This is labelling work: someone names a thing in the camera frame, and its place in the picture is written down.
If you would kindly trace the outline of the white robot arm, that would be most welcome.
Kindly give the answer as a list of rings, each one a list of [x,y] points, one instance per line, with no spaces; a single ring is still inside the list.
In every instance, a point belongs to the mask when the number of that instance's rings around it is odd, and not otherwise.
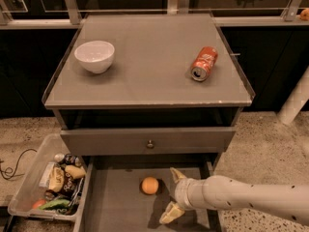
[[[247,184],[221,175],[197,180],[174,167],[170,171],[176,184],[175,202],[166,207],[161,224],[171,223],[191,210],[253,209],[309,225],[308,185]]]

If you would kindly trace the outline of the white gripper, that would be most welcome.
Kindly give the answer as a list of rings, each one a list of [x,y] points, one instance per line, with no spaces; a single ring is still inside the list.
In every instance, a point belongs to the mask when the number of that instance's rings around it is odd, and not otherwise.
[[[171,201],[159,219],[160,224],[168,224],[184,214],[184,210],[206,209],[203,194],[203,181],[186,178],[177,168],[170,168],[173,181],[176,184],[175,199]]]

